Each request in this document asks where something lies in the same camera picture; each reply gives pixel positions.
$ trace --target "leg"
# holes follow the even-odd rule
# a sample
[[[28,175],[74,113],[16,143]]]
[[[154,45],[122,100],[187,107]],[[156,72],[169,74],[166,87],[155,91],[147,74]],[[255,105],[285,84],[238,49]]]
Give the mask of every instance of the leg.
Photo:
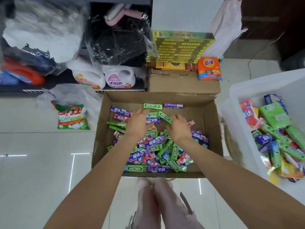
[[[161,214],[154,195],[153,186],[147,179],[138,182],[138,209],[134,220],[134,229],[161,229]]]
[[[193,211],[173,191],[169,181],[159,178],[155,182],[155,196],[166,229],[204,229]]]

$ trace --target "white detergent bottle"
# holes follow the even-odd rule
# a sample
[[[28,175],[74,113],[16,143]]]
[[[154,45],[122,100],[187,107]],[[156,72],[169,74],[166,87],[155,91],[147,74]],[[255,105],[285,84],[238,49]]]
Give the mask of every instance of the white detergent bottle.
[[[73,76],[79,84],[91,86],[94,90],[101,90],[105,87],[104,74],[91,62],[77,57],[75,60],[68,61],[66,66],[72,70]]]
[[[103,65],[102,71],[107,84],[112,88],[126,89],[135,85],[135,73],[130,66]]]

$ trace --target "hand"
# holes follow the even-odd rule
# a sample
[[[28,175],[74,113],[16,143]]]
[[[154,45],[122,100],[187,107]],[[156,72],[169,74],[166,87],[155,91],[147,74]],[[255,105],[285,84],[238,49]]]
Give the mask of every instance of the hand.
[[[138,109],[132,112],[132,116],[128,120],[125,135],[135,139],[137,143],[153,126],[153,123],[146,124],[146,114],[149,111],[150,109]]]
[[[168,125],[166,127],[173,142],[179,145],[184,140],[193,140],[191,129],[188,126],[187,121],[184,117],[182,117],[181,115],[172,115],[171,119],[171,127],[169,127]]]

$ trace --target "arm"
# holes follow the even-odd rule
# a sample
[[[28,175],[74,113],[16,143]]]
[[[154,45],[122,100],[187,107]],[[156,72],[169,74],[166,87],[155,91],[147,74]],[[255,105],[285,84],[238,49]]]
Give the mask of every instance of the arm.
[[[148,112],[133,112],[126,134],[66,196],[44,229],[102,228],[130,153],[153,126],[146,124]]]
[[[251,171],[202,147],[192,139],[186,119],[172,116],[173,141],[194,160],[218,193],[249,228],[305,225],[305,206]]]

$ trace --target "person's right hand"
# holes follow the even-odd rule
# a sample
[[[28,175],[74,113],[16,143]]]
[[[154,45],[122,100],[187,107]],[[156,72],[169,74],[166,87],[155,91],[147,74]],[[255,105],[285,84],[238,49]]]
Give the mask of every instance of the person's right hand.
[[[172,125],[171,127],[167,127],[167,131],[170,134],[171,139],[173,142],[176,144],[180,144],[182,141],[185,140],[193,140],[192,139],[192,134],[191,134],[191,129],[187,124],[187,121],[184,117],[181,115],[172,115]]]

